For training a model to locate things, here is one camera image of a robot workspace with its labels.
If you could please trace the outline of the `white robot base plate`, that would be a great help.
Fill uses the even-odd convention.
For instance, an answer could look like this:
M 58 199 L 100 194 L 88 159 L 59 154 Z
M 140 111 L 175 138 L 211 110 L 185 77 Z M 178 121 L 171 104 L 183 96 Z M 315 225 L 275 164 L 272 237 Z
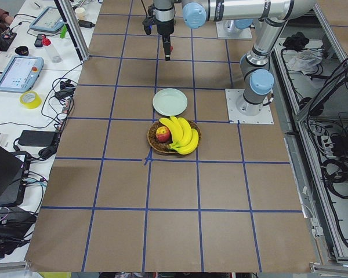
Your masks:
M 244 89 L 226 89 L 229 122 L 233 124 L 273 125 L 268 97 L 261 104 L 250 104 L 244 99 Z

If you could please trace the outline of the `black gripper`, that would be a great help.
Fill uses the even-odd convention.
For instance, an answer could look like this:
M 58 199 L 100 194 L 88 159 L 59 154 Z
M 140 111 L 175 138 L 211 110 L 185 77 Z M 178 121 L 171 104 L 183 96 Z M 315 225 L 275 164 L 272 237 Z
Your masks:
M 169 60 L 173 50 L 170 35 L 174 33 L 174 29 L 175 29 L 175 24 L 173 20 L 166 21 L 166 22 L 161 22 L 161 21 L 157 22 L 157 31 L 162 36 L 162 44 L 163 44 L 164 55 L 166 60 Z

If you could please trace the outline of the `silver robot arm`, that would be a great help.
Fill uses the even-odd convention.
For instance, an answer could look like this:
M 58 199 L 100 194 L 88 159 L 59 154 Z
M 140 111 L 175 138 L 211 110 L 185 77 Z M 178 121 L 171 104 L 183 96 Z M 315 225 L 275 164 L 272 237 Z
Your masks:
M 246 116 L 258 115 L 264 99 L 271 92 L 274 77 L 269 71 L 269 57 L 286 23 L 298 18 L 315 5 L 315 1 L 180 1 L 183 20 L 197 29 L 208 21 L 258 19 L 262 26 L 253 44 L 240 61 L 245 81 L 243 95 L 236 108 Z

